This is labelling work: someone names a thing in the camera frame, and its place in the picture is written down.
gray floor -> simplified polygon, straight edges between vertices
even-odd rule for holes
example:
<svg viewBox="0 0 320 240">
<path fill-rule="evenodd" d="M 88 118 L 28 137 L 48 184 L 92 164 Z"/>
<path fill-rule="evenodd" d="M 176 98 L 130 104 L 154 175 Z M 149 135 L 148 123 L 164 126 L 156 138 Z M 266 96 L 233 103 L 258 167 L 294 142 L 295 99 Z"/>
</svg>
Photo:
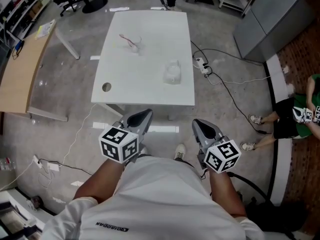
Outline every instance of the gray floor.
<svg viewBox="0 0 320 240">
<path fill-rule="evenodd" d="M 186 3 L 178 0 L 188 17 L 190 38 L 201 48 L 215 48 L 239 56 L 232 32 L 241 21 L 239 14 L 230 9 L 219 9 L 215 6 L 201 3 Z M 83 14 L 81 9 L 76 13 L 67 12 L 60 17 L 61 8 L 51 3 L 39 18 L 38 25 L 51 19 L 57 20 L 61 32 L 80 54 L 80 59 L 73 56 L 54 36 L 50 41 L 43 59 L 43 67 L 38 71 L 32 93 L 32 106 L 50 112 L 67 115 L 68 122 L 60 122 L 33 116 L 32 119 L 6 114 L 4 135 L 1 137 L 1 156 L 12 156 L 16 159 L 17 174 L 20 174 L 36 154 L 39 158 L 63 161 L 69 146 L 75 139 L 77 130 L 92 107 L 91 92 L 95 79 L 97 60 L 90 60 L 92 55 L 100 55 L 108 27 L 114 12 L 111 8 L 129 7 L 130 10 L 149 10 L 151 7 L 161 7 L 160 0 L 109 0 L 99 11 Z M 226 81 L 242 82 L 245 80 L 265 77 L 262 66 L 256 66 L 217 51 L 206 51 L 206 56 L 213 70 Z M 218 79 L 210 76 L 216 83 Z M 230 92 L 243 112 L 248 114 L 266 115 L 272 111 L 269 88 L 266 80 L 254 81 L 242 85 L 227 84 Z M 195 107 L 185 108 L 174 121 L 166 118 L 166 109 L 154 107 L 154 126 L 178 126 L 179 133 L 148 133 L 144 144 L 151 154 L 159 157 L 172 158 L 176 146 L 184 143 L 187 147 L 185 159 L 192 163 L 201 173 L 196 154 L 199 146 L 192 133 L 191 122 L 195 118 L 210 121 L 220 127 L 225 135 L 234 139 L 239 145 L 243 141 L 254 141 L 262 138 L 237 111 L 225 87 L 220 83 L 210 85 L 207 79 L 194 69 Z M 126 110 L 135 107 L 126 106 Z M 77 141 L 65 160 L 66 165 L 83 168 L 90 173 L 105 160 L 100 153 L 98 136 L 102 130 L 93 128 L 93 122 L 112 124 L 118 117 L 100 106 L 92 109 L 90 117 L 85 121 L 83 129 L 77 136 Z M 271 131 L 272 127 L 261 127 Z M 254 152 L 243 152 L 241 159 L 233 172 L 238 173 L 262 188 L 268 189 L 273 161 L 273 146 Z M 54 179 L 49 184 L 42 173 L 43 169 L 35 164 L 18 179 L 18 186 L 29 196 L 39 195 L 47 208 L 59 212 L 63 203 L 57 203 L 53 197 L 64 202 L 70 201 L 76 190 L 72 182 L 84 182 L 89 176 L 82 171 L 62 167 L 60 172 L 54 172 Z M 243 194 L 247 203 L 252 196 L 260 197 L 249 186 L 239 180 L 233 180 L 238 191 Z M 203 184 L 209 191 L 208 179 Z"/>
</svg>

white sneaker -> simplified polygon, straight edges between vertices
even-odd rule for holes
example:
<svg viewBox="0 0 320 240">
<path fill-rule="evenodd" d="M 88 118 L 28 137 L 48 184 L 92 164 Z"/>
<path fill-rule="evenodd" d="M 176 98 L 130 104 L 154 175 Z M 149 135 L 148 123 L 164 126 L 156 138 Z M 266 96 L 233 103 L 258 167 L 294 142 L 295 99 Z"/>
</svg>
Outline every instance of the white sneaker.
<svg viewBox="0 0 320 240">
<path fill-rule="evenodd" d="M 146 146 L 144 146 L 144 148 L 140 151 L 140 155 L 149 155 L 149 150 L 147 149 Z"/>
<path fill-rule="evenodd" d="M 262 116 L 257 116 L 254 114 L 250 114 L 248 116 L 248 119 L 251 123 L 256 124 L 256 125 L 262 125 Z"/>
<path fill-rule="evenodd" d="M 245 151 L 253 151 L 253 150 L 255 150 L 255 144 L 256 143 L 242 142 L 240 144 L 240 149 L 245 150 Z"/>
<path fill-rule="evenodd" d="M 186 146 L 179 144 L 175 149 L 174 159 L 181 158 L 183 160 L 186 152 Z"/>
<path fill-rule="evenodd" d="M 168 11 L 173 11 L 173 12 L 182 12 L 182 10 L 180 8 L 176 7 L 176 6 L 170 7 L 170 6 L 167 5 L 166 9 Z"/>
</svg>

shirt logo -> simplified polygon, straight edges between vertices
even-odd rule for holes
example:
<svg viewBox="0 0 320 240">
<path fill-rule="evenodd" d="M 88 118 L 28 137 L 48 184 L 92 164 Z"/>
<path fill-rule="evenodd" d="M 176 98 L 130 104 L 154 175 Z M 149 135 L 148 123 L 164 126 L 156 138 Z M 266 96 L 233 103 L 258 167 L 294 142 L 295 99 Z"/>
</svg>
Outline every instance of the shirt logo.
<svg viewBox="0 0 320 240">
<path fill-rule="evenodd" d="M 107 229 L 123 231 L 123 232 L 127 232 L 129 230 L 129 228 L 126 228 L 126 227 L 112 226 L 112 225 L 109 225 L 107 223 L 101 223 L 101 222 L 97 222 L 95 225 L 96 226 L 101 226 L 101 227 L 104 227 L 104 228 L 107 228 Z"/>
</svg>

brick wall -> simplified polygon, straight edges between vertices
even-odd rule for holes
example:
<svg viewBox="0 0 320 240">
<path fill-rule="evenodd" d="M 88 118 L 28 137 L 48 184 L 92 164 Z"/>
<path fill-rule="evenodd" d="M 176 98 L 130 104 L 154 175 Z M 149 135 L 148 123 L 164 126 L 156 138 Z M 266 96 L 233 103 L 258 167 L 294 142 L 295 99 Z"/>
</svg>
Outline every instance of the brick wall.
<svg viewBox="0 0 320 240">
<path fill-rule="evenodd" d="M 289 66 L 286 82 L 294 85 L 296 93 L 305 93 L 308 77 L 320 74 L 320 0 L 306 1 L 316 20 L 278 52 L 281 66 Z M 283 202 L 295 201 L 303 201 L 309 212 L 303 231 L 315 234 L 320 230 L 320 141 L 314 136 L 293 140 Z"/>
</svg>

green shirt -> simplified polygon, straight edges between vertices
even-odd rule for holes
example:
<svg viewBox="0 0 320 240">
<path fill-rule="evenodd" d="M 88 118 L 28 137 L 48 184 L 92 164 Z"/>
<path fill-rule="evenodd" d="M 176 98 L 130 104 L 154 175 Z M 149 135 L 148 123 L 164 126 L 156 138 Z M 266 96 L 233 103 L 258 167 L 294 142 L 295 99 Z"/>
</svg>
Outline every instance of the green shirt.
<svg viewBox="0 0 320 240">
<path fill-rule="evenodd" d="M 311 77 L 315 81 L 315 88 L 312 95 L 312 103 L 315 105 L 315 107 L 317 107 L 317 106 L 320 106 L 320 91 L 319 91 L 320 86 L 317 85 L 317 82 L 320 83 L 320 74 L 313 74 Z M 294 96 L 294 106 L 301 109 L 306 108 L 307 96 L 305 94 L 296 94 Z M 296 130 L 301 137 L 312 135 L 312 132 L 310 131 L 310 129 L 304 124 L 297 123 Z"/>
</svg>

